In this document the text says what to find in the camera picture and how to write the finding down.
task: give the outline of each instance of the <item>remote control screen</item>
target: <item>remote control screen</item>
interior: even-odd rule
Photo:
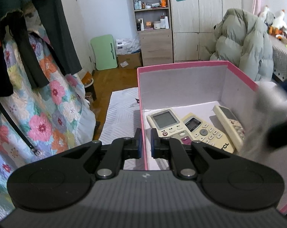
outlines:
[[[192,118],[189,122],[186,123],[187,128],[190,130],[190,132],[192,132],[193,130],[195,130],[199,125],[201,124],[201,122],[195,118]]]
[[[153,118],[160,129],[166,128],[172,124],[179,122],[175,120],[175,118],[170,112],[161,113],[159,115],[153,116]]]
[[[224,115],[228,118],[228,119],[232,119],[232,120],[236,120],[237,118],[235,117],[235,115],[227,108],[220,106],[220,109],[223,111]]]

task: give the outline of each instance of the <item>wooden floor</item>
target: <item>wooden floor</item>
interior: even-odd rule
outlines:
[[[115,68],[95,71],[93,78],[97,100],[94,101],[91,109],[96,115],[96,121],[101,122],[94,135],[94,139],[98,139],[105,123],[112,92],[137,87],[137,70]]]

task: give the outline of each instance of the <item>plastic bag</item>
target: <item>plastic bag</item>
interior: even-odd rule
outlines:
[[[131,54],[140,50],[140,40],[135,39],[116,39],[116,54],[125,55]]]

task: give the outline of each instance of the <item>purple button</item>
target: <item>purple button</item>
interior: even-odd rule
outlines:
[[[190,145],[192,140],[189,138],[189,136],[186,136],[184,138],[181,139],[182,143],[185,145]]]

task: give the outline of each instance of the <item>white mat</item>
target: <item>white mat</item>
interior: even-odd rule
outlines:
[[[99,140],[103,145],[111,144],[121,137],[134,137],[137,128],[141,128],[138,88],[129,88],[112,92],[110,104]],[[125,161],[125,170],[144,170],[143,157],[139,160]]]

